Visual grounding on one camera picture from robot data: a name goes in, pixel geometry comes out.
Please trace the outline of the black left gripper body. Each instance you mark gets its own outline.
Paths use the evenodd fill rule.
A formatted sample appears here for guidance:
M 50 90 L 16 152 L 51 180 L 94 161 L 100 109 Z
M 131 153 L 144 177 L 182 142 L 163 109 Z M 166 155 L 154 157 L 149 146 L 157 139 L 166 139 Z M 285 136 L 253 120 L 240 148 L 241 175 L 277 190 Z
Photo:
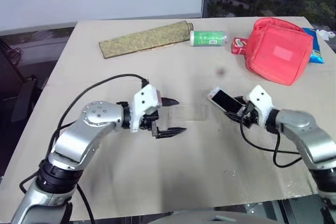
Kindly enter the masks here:
M 145 111 L 141 122 L 141 130 L 152 130 L 152 122 L 155 122 L 159 119 L 158 109 L 162 106 L 162 97 L 160 91 L 156 90 L 157 105 L 151 106 Z

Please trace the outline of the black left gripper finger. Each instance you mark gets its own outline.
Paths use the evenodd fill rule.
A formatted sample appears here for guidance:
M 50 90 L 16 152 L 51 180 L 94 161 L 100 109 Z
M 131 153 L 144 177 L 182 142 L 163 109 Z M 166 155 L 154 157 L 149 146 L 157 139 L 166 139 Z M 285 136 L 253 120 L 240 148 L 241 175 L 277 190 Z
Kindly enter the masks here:
M 162 98 L 161 100 L 162 100 L 162 107 L 174 106 L 179 104 L 177 100 L 171 98 Z
M 170 127 L 167 130 L 160 131 L 155 121 L 152 122 L 151 126 L 152 136 L 156 139 L 174 137 L 187 130 L 184 127 Z

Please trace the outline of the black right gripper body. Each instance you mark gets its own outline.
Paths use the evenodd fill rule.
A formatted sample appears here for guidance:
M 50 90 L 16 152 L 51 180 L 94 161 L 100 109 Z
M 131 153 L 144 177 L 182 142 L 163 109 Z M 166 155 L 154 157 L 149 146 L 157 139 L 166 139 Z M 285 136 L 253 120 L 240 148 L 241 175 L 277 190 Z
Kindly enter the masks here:
M 247 102 L 240 118 L 240 127 L 251 127 L 252 125 L 263 127 L 262 110 L 252 102 Z

